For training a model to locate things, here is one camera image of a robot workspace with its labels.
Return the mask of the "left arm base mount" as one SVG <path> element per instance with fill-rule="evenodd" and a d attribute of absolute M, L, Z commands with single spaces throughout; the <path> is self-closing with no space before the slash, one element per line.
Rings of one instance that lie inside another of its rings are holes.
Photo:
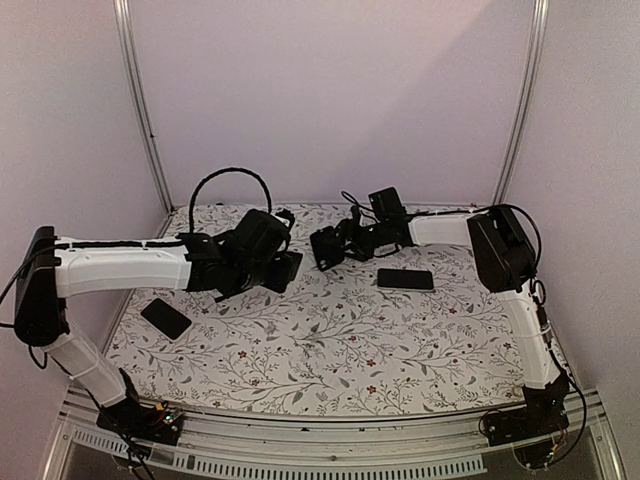
<path fill-rule="evenodd" d="M 101 408 L 96 421 L 104 430 L 170 446 L 178 444 L 183 423 L 183 411 L 166 402 L 145 406 L 131 399 Z"/>

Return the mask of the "black phone case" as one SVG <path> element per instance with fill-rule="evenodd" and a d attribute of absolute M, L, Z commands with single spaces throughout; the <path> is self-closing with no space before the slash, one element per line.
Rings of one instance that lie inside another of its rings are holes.
<path fill-rule="evenodd" d="M 321 272 L 330 270 L 344 261 L 344 239 L 337 227 L 326 227 L 310 236 L 316 266 Z"/>

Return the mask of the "black phone with white edge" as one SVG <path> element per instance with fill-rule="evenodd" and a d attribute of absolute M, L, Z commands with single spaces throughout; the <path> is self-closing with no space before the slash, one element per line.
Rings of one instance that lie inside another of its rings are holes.
<path fill-rule="evenodd" d="M 188 317 L 160 298 L 144 307 L 141 316 L 171 341 L 179 340 L 193 325 Z"/>

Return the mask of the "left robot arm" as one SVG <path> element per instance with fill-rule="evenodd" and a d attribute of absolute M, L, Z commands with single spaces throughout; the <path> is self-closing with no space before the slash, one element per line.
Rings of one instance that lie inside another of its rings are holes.
<path fill-rule="evenodd" d="M 302 256 L 289 249 L 294 216 L 252 209 L 215 236 L 181 233 L 152 240 L 80 241 L 39 228 L 11 283 L 13 330 L 59 362 L 128 434 L 148 426 L 125 376 L 66 317 L 67 299 L 138 288 L 217 293 L 224 301 L 253 287 L 276 293 L 295 278 Z"/>

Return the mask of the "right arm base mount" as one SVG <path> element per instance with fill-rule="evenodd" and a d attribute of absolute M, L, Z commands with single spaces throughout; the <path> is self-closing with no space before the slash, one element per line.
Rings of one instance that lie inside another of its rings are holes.
<path fill-rule="evenodd" d="M 478 432 L 490 446 L 523 442 L 512 449 L 517 463 L 534 471 L 543 470 L 558 461 L 566 440 L 569 419 L 564 410 L 550 416 L 539 416 L 529 407 L 514 410 L 490 409 L 478 421 Z"/>

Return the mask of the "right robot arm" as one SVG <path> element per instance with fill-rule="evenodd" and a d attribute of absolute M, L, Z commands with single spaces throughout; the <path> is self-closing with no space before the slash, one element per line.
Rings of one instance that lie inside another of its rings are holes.
<path fill-rule="evenodd" d="M 518 220 L 521 210 L 499 204 L 410 213 L 393 187 L 369 200 L 373 224 L 363 224 L 362 209 L 354 205 L 336 226 L 312 234 L 317 266 L 326 271 L 347 258 L 368 261 L 383 247 L 394 252 L 428 245 L 470 248 L 477 277 L 504 308 L 522 356 L 525 407 L 517 427 L 524 435 L 539 435 L 562 411 L 569 378 L 552 352 L 546 292 L 537 278 L 540 255 Z"/>

